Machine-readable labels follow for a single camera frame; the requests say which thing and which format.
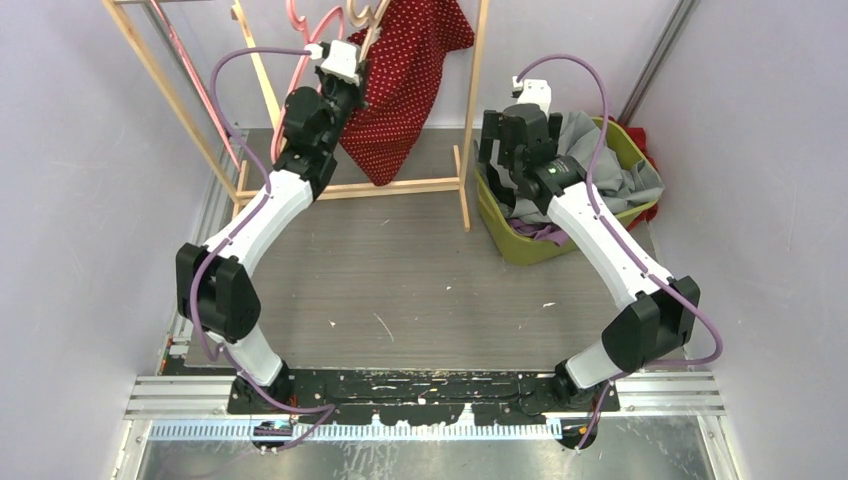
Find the pink hanger of grey skirt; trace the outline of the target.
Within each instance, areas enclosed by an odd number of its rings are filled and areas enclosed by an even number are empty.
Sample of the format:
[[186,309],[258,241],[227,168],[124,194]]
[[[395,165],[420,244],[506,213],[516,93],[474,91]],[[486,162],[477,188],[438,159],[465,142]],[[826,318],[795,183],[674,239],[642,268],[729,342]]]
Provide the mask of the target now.
[[[303,43],[305,45],[317,44],[321,40],[325,31],[330,26],[332,26],[333,23],[336,23],[336,25],[338,26],[337,38],[341,39],[343,37],[345,29],[345,13],[340,5],[336,5],[330,8],[327,13],[318,21],[317,25],[314,28],[311,28],[309,26],[308,18],[306,16],[298,14],[296,2],[294,0],[286,0],[285,9],[290,25],[296,32],[301,34]],[[292,93],[299,86],[300,81],[308,65],[308,62],[309,59],[307,57],[301,57],[298,60],[294,73],[289,82],[286,94]],[[283,136],[283,117],[285,113],[286,106],[283,105],[280,108],[278,119],[274,125],[270,145],[270,159],[273,163],[277,161],[279,154],[282,152],[286,144],[285,138]]]

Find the purple skirt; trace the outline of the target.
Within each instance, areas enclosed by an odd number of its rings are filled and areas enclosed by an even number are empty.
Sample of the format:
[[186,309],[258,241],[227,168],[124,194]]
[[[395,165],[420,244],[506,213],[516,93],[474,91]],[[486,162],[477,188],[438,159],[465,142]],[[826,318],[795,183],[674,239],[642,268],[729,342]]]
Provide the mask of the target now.
[[548,241],[557,247],[563,247],[571,241],[569,234],[554,223],[527,223],[520,218],[510,218],[507,224],[517,235],[532,241]]

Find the grey skirt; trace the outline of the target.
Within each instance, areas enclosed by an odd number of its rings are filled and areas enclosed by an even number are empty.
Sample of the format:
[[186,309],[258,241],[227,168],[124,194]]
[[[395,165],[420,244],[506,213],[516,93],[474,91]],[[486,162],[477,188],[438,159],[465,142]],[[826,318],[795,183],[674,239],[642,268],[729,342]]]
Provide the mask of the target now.
[[[599,134],[600,127],[587,113],[570,112],[565,117],[559,141],[562,152],[586,168]],[[495,194],[500,200],[502,215],[506,219],[520,218],[527,223],[548,223],[548,217],[541,214],[533,202],[519,196],[508,172],[495,161],[491,164],[504,186],[503,194]],[[665,189],[658,172],[649,163],[640,161],[634,167],[623,167],[619,156],[610,147],[600,153],[593,181],[608,208],[615,214],[650,202],[656,204]]]

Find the pink wire hanger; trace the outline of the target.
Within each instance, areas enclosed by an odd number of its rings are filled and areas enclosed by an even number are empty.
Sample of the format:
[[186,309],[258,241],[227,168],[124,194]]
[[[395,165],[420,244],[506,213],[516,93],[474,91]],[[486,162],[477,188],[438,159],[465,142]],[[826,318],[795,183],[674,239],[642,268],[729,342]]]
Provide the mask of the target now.
[[168,43],[175,49],[179,62],[181,63],[184,71],[186,72],[195,93],[197,94],[200,102],[206,110],[206,113],[212,121],[215,130],[219,138],[221,139],[225,150],[230,158],[231,163],[234,165],[237,172],[241,172],[241,163],[239,161],[238,155],[235,153],[234,148],[231,144],[231,135],[222,125],[221,120],[212,105],[211,97],[206,89],[206,86],[202,81],[200,75],[198,74],[195,65],[190,55],[188,54],[185,45],[183,44],[176,28],[169,20],[159,1],[149,1],[149,4],[153,9],[157,19],[160,20],[163,24]]

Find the wooden hanger of purple skirt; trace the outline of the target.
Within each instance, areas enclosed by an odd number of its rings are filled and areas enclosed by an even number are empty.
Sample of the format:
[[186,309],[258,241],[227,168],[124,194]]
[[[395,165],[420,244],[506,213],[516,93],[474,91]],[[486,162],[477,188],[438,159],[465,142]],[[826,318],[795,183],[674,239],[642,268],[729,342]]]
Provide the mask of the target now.
[[[233,1],[231,6],[231,16],[238,23],[246,46],[248,48],[256,47],[257,44],[254,39],[253,33],[249,27],[246,13],[244,11],[242,3],[239,0]],[[250,55],[250,58],[254,68],[254,72],[256,74],[257,81],[259,83],[259,88],[261,91],[263,102],[265,104],[265,108],[268,113],[271,127],[275,129],[277,127],[278,121],[280,120],[281,108],[276,93],[274,91],[274,87],[272,86],[268,71],[261,58],[261,55],[259,53],[252,53]]]

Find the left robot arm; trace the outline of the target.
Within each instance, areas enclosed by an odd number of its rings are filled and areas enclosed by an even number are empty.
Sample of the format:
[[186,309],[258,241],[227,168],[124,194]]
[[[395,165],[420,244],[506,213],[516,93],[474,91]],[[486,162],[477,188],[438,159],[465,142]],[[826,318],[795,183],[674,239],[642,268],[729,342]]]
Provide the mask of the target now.
[[345,124],[365,105],[366,68],[350,77],[317,75],[318,89],[299,87],[286,98],[286,145],[263,190],[204,244],[186,243],[176,255],[180,314],[199,330],[207,357],[225,356],[269,413],[288,406],[293,387],[288,365],[261,331],[252,275],[283,230],[329,185]]

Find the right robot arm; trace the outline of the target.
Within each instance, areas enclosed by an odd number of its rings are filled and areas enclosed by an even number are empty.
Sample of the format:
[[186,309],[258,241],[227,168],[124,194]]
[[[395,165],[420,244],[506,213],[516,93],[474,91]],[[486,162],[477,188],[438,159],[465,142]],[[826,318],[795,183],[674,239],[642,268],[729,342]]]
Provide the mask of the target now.
[[618,310],[598,341],[556,365],[552,387],[567,410],[582,409],[594,387],[630,374],[691,338],[691,307],[700,288],[676,278],[634,241],[603,202],[587,170],[558,154],[563,122],[536,104],[516,104],[483,116],[479,162],[498,164],[521,196],[560,227],[600,275]]

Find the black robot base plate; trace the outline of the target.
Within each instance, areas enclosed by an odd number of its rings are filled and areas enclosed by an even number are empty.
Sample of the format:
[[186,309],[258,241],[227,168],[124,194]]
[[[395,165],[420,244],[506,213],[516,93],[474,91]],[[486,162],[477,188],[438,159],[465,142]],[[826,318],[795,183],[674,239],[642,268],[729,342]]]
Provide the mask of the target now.
[[597,385],[579,392],[558,372],[469,370],[292,369],[271,387],[272,396],[307,410],[306,420],[366,425],[374,418],[388,426],[452,425],[469,410],[476,426],[542,424],[556,413],[592,414],[620,407],[615,389],[605,396]]

